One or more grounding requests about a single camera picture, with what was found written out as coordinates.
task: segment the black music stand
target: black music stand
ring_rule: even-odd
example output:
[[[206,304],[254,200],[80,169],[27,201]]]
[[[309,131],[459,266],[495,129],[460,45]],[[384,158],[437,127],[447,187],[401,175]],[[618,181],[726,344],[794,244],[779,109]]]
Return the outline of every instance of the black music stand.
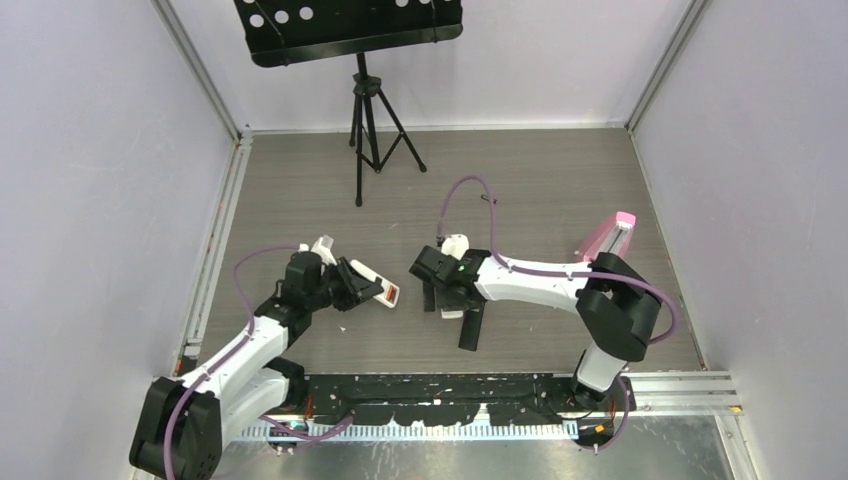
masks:
[[[401,139],[422,172],[424,162],[382,90],[368,75],[365,52],[452,40],[462,33],[460,0],[234,0],[253,63],[286,66],[356,54],[350,146],[356,146],[356,206],[362,206],[362,163],[380,173]],[[379,96],[398,136],[380,158],[371,99]],[[362,153],[363,131],[371,158]]]

